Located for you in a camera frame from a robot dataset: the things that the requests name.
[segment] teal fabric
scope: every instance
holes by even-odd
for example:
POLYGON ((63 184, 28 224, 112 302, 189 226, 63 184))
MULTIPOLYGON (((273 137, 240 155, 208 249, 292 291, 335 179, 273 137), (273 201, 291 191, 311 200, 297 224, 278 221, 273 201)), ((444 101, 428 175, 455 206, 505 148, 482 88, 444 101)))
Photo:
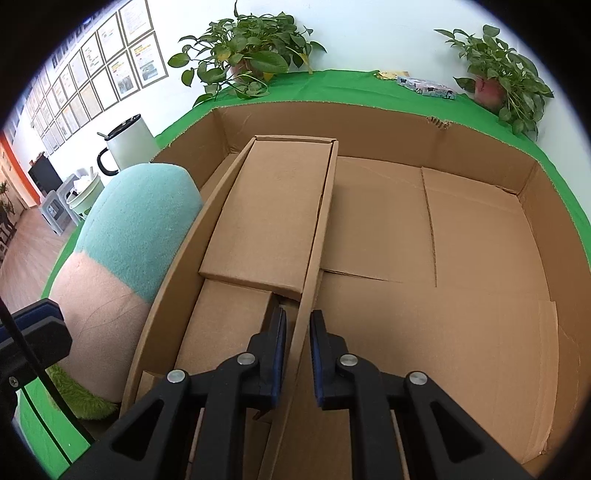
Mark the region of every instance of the teal fabric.
POLYGON ((164 163, 126 168, 100 194, 74 251, 86 252, 152 303, 202 207, 184 168, 164 163))

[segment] green tablecloth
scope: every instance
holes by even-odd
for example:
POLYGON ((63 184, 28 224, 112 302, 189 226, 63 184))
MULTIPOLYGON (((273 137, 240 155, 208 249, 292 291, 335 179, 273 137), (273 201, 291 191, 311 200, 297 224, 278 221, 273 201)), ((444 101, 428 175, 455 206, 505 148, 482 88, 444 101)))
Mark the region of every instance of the green tablecloth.
MULTIPOLYGON (((195 89, 195 92, 195 97, 197 97, 199 95, 198 89, 195 89)), ((395 82, 378 80, 369 72, 326 70, 324 72, 315 72, 314 75, 308 75, 307 73, 279 75, 273 79, 268 96, 249 101, 336 102, 416 113, 424 116, 436 116, 466 125, 506 144, 513 145, 534 157, 542 165, 569 210, 582 239, 587 259, 591 258, 591 225, 589 220, 574 194, 546 154, 525 136, 514 136, 509 127, 501 125, 497 121, 495 115, 479 107, 465 95, 460 95, 456 100, 423 97, 397 85, 395 82)), ((236 96, 223 91, 216 102, 205 102, 193 108, 160 135, 157 135, 156 140, 160 147, 165 147, 213 108, 237 105, 242 102, 243 100, 239 100, 236 96)), ((43 292, 44 297, 49 294, 57 272, 72 253, 78 234, 79 229, 72 235, 61 253, 43 292)), ((87 443, 62 413, 52 408, 39 381, 32 382, 27 386, 27 390, 70 459, 73 460, 80 456, 86 450, 87 443)), ((34 417, 26 402, 21 403, 21 424, 41 464, 46 467, 53 478, 58 477, 67 468, 67 463, 34 417)))

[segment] green fur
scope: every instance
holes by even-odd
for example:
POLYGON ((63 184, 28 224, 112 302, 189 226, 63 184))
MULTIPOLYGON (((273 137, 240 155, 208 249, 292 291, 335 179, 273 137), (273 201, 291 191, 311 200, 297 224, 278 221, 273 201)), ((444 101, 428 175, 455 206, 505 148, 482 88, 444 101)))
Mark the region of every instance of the green fur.
MULTIPOLYGON (((117 410, 117 405, 103 400, 90 393, 65 372, 59 365, 52 365, 47 369, 47 374, 55 383, 62 397, 74 412, 74 415, 82 420, 101 420, 117 410)), ((51 404, 57 408, 53 398, 48 394, 51 404)))

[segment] screw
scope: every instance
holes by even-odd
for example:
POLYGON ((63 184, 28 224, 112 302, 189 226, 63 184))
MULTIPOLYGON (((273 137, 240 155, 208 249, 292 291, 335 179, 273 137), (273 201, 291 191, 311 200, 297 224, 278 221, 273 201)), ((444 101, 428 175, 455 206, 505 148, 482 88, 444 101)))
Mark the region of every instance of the screw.
POLYGON ((413 372, 408 376, 410 383, 415 385, 424 385, 427 383, 428 377, 423 372, 413 372))
POLYGON ((353 367, 359 361, 356 356, 346 353, 339 358, 341 365, 346 367, 353 367))
POLYGON ((249 352, 241 353, 238 355, 238 363, 241 365, 252 365, 256 360, 256 357, 249 352))
POLYGON ((182 370, 171 370, 170 372, 168 372, 168 375, 166 375, 166 380, 168 380, 171 383, 180 383, 184 380, 185 378, 185 372, 183 372, 182 370))

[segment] orange pillar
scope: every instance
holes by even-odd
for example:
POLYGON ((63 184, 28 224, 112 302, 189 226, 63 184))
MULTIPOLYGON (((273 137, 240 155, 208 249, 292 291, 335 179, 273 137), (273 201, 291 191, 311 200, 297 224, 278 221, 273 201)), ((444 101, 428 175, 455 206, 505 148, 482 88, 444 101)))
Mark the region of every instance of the orange pillar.
POLYGON ((6 138, 4 131, 1 131, 1 130, 0 130, 0 144, 2 144, 2 147, 6 151, 6 155, 8 155, 8 161, 12 165, 12 168, 14 168, 14 171, 17 172, 18 178, 21 179, 22 184, 25 186, 25 188, 27 189, 27 192, 29 192, 29 194, 33 198, 33 201, 36 202, 36 204, 41 205, 41 197, 39 196, 39 194, 35 190, 35 187, 31 183, 31 180, 29 180, 29 177, 25 174, 24 170, 21 167, 21 164, 18 162, 17 158, 14 156, 14 152, 12 151, 12 147, 10 146, 10 143, 8 142, 8 140, 6 138))

